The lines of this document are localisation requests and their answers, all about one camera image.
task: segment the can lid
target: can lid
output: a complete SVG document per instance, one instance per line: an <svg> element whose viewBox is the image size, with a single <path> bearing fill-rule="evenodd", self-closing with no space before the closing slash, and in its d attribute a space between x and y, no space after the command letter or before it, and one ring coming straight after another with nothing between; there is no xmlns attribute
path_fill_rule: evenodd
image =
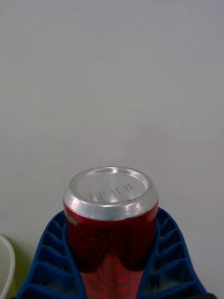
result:
<svg viewBox="0 0 224 299"><path fill-rule="evenodd" d="M151 210L158 198L153 182L143 172L104 166L74 176L63 200L71 211L85 218L118 221Z"/></svg>

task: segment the blue holder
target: blue holder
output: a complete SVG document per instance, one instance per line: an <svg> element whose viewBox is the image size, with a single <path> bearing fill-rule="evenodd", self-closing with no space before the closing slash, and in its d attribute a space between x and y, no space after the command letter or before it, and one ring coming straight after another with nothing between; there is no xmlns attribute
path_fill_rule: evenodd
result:
<svg viewBox="0 0 224 299"><path fill-rule="evenodd" d="M173 218L159 208L156 241L137 299L182 299L206 293L194 272L181 231ZM87 299L67 244L63 211L45 228L17 298Z"/></svg>

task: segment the soda can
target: soda can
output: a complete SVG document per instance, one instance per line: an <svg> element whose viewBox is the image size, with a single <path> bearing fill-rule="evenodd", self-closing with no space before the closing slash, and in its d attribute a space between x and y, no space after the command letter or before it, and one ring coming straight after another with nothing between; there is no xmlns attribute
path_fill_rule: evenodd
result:
<svg viewBox="0 0 224 299"><path fill-rule="evenodd" d="M67 240L88 299L135 299L153 247L159 195L143 172L77 174L63 197Z"/></svg>

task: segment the aluminum can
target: aluminum can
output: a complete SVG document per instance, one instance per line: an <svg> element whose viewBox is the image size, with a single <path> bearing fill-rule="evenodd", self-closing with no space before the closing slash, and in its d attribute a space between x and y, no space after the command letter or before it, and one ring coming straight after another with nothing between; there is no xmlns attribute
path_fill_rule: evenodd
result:
<svg viewBox="0 0 224 299"><path fill-rule="evenodd" d="M135 299L153 247L159 195L143 172L104 166L64 193L67 240L88 299Z"/></svg>

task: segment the can label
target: can label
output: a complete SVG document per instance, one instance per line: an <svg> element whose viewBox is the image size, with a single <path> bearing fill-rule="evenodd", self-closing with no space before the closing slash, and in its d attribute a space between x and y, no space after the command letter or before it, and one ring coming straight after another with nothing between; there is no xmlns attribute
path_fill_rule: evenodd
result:
<svg viewBox="0 0 224 299"><path fill-rule="evenodd" d="M79 216L64 204L67 237L88 299L135 299L152 249L156 206L121 221Z"/></svg>

